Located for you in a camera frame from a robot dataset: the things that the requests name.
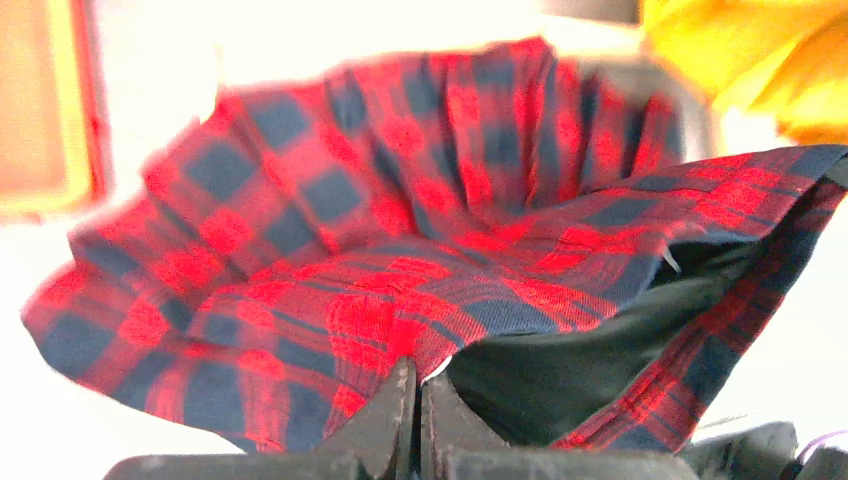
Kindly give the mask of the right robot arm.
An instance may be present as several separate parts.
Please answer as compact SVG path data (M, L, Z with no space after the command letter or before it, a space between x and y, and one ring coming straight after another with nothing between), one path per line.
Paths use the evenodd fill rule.
M821 439L799 448L795 426L771 422L684 447L677 457L700 479L847 480L847 452Z

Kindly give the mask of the yellow pleated skirt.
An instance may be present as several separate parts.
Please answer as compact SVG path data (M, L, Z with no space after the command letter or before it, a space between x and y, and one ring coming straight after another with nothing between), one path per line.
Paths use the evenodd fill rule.
M847 141L844 1L643 1L652 50L718 109L803 145Z

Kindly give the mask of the red plaid garment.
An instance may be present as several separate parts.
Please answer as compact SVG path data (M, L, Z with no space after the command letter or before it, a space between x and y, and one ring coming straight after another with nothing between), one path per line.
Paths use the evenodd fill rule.
M395 363L509 441L676 452L847 192L843 145L687 162L542 39L224 96L22 321L80 385L302 452Z

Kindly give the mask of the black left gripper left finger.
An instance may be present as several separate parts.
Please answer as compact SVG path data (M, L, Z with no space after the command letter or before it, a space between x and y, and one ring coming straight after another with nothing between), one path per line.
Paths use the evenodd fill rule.
M409 479L417 391L414 361L403 357L376 395L314 451L351 454L374 479Z

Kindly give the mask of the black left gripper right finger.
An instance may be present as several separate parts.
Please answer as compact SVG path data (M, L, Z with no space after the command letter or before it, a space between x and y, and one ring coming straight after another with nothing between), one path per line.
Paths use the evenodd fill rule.
M420 412L421 479L447 479L447 458L455 450L510 447L462 400L447 374L439 374L423 384Z

